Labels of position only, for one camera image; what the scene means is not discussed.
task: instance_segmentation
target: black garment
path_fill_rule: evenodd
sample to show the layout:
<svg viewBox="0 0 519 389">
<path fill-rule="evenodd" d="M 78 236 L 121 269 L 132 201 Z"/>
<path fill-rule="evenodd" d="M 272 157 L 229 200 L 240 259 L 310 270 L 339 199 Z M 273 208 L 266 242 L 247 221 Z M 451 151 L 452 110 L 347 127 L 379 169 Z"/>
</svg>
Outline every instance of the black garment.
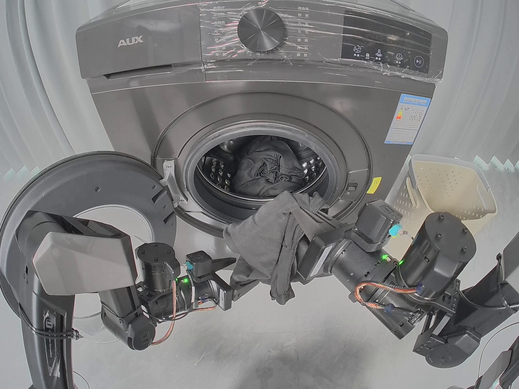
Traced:
<svg viewBox="0 0 519 389">
<path fill-rule="evenodd" d="M 285 191 L 240 224 L 225 228 L 227 246 L 241 255 L 230 278 L 234 301 L 259 282 L 270 284 L 270 295 L 279 304 L 295 297 L 290 282 L 309 245 L 291 213 L 300 207 L 316 213 L 328 205 L 318 193 L 310 198 Z"/>
<path fill-rule="evenodd" d="M 241 152 L 232 191 L 252 197 L 276 197 L 305 186 L 303 169 L 289 145 L 270 135 L 253 139 Z"/>
</svg>

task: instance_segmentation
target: qr code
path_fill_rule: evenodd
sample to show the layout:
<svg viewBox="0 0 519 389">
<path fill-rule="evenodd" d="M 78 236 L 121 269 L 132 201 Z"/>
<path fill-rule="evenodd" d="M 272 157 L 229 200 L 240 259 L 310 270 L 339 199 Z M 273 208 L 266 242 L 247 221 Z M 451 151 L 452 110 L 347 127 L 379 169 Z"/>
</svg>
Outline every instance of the qr code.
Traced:
<svg viewBox="0 0 519 389">
<path fill-rule="evenodd" d="M 421 121 L 424 117 L 425 110 L 423 108 L 413 108 L 411 111 L 410 121 Z"/>
</svg>

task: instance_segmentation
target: yellow warning sticker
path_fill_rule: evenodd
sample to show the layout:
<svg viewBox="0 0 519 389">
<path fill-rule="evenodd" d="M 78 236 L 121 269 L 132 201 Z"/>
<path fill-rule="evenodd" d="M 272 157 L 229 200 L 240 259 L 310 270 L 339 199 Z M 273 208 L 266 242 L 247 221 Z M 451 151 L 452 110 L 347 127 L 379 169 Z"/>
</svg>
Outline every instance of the yellow warning sticker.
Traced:
<svg viewBox="0 0 519 389">
<path fill-rule="evenodd" d="M 381 177 L 373 177 L 373 181 L 371 182 L 371 186 L 367 190 L 366 193 L 368 193 L 369 195 L 372 195 L 373 193 L 375 193 L 377 191 L 381 181 L 382 181 Z"/>
</svg>

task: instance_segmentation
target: white curtain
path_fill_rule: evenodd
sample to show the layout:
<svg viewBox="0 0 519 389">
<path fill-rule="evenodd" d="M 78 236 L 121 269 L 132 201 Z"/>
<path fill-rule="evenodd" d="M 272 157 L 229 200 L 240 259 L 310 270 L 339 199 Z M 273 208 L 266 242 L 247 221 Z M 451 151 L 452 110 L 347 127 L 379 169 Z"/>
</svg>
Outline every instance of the white curtain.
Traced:
<svg viewBox="0 0 519 389">
<path fill-rule="evenodd" d="M 111 149 L 75 30 L 122 0 L 2 0 L 0 214 L 38 169 Z M 447 29 L 444 80 L 412 152 L 519 161 L 519 0 L 398 0 Z"/>
</svg>

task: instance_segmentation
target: laundry basket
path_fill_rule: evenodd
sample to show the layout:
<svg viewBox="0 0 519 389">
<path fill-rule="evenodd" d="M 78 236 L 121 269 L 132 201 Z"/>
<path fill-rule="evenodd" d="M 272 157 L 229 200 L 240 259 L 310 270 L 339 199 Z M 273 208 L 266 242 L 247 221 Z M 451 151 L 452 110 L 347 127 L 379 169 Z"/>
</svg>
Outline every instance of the laundry basket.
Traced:
<svg viewBox="0 0 519 389">
<path fill-rule="evenodd" d="M 494 195 L 479 167 L 424 154 L 412 156 L 409 174 L 390 204 L 404 215 L 401 225 L 407 234 L 392 238 L 384 249 L 399 259 L 432 212 L 453 214 L 473 235 L 497 214 Z"/>
</svg>

